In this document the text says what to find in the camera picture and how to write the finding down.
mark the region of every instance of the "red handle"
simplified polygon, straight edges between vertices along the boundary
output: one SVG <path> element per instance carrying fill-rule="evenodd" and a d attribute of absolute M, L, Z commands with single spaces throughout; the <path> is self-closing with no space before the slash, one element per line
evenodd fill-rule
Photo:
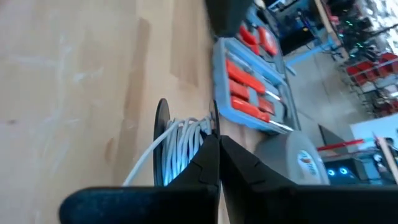
<path fill-rule="evenodd" d="M 265 50 L 272 56 L 278 54 L 278 48 L 276 46 L 276 41 L 274 37 L 263 27 L 258 27 L 257 31 L 259 33 L 260 45 L 265 48 Z"/>
<path fill-rule="evenodd" d="M 269 115 L 267 113 L 261 112 L 256 106 L 251 105 L 250 103 L 239 99 L 236 96 L 231 96 L 231 103 L 234 109 L 240 110 L 243 113 L 246 113 L 267 123 L 269 122 Z"/>
<path fill-rule="evenodd" d="M 226 60 L 226 69 L 228 72 L 228 76 L 233 80 L 250 86 L 254 90 L 256 90 L 260 94 L 266 93 L 266 87 L 252 75 L 248 74 L 247 72 L 241 70 L 237 67 L 233 62 L 230 60 Z"/>
<path fill-rule="evenodd" d="M 341 142 L 338 144 L 322 146 L 322 147 L 318 148 L 318 151 L 332 150 L 332 149 L 336 149 L 339 147 L 352 146 L 352 145 L 363 144 L 363 143 L 365 143 L 365 140 L 363 140 L 363 139 L 352 140 L 352 141 L 348 141 L 348 142 Z"/>
<path fill-rule="evenodd" d="M 260 50 L 257 44 L 256 37 L 252 35 L 246 28 L 241 26 L 239 28 L 239 34 L 242 36 L 243 42 L 256 54 L 260 54 Z"/>
<path fill-rule="evenodd" d="M 244 100 L 249 99 L 249 90 L 231 79 L 229 79 L 229 90 L 233 95 L 239 96 Z"/>
<path fill-rule="evenodd" d="M 259 108 L 260 110 L 265 111 L 267 113 L 275 114 L 274 105 L 270 101 L 260 96 L 259 96 Z"/>

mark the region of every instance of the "black spool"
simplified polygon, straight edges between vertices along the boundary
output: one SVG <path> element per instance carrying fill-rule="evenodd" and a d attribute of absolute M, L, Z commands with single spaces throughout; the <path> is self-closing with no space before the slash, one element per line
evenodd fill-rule
<path fill-rule="evenodd" d="M 159 100 L 156 109 L 154 140 L 166 129 L 167 121 L 170 120 L 169 104 L 165 98 Z M 162 150 L 163 144 L 159 144 L 154 150 L 154 183 L 155 186 L 163 186 L 162 175 Z"/>
<path fill-rule="evenodd" d="M 209 112 L 211 114 L 211 126 L 212 134 L 220 140 L 220 117 L 218 113 L 218 107 L 215 100 L 212 100 L 209 104 Z M 154 126 L 154 140 L 157 139 L 166 129 L 167 121 L 170 120 L 169 104 L 165 98 L 159 100 L 156 109 L 155 126 Z M 162 151 L 163 144 L 159 144 L 154 149 L 154 184 L 155 186 L 163 185 L 162 175 Z"/>

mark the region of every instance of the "wooden table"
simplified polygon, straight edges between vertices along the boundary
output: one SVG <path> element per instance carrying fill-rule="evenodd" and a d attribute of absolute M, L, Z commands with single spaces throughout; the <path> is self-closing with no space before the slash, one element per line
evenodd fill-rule
<path fill-rule="evenodd" d="M 161 98 L 172 117 L 206 115 L 207 24 L 203 1 L 2 1 L 0 222 L 57 223 L 70 193 L 120 185 Z M 221 130 L 250 150 L 263 137 Z M 133 184 L 153 184 L 152 156 Z"/>

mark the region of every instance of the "cable spool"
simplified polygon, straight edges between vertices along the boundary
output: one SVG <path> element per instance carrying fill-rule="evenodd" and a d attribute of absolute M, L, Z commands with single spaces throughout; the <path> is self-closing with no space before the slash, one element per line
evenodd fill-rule
<path fill-rule="evenodd" d="M 152 150 L 155 186 L 166 186 L 177 178 L 201 150 L 207 136 L 215 134 L 216 138 L 220 139 L 220 123 L 215 100 L 210 103 L 209 111 L 210 115 L 200 121 L 195 118 L 170 120 L 167 100 L 161 99 L 155 115 L 154 142 L 137 161 L 123 186 L 129 185 Z"/>

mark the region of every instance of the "white wall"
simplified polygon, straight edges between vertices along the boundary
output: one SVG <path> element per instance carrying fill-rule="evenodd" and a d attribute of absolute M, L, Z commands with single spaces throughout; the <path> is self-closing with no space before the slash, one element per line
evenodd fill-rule
<path fill-rule="evenodd" d="M 350 125 L 355 139 L 373 138 L 374 135 L 392 138 L 398 145 L 398 114 Z M 374 146 L 373 142 L 358 145 L 359 149 Z"/>

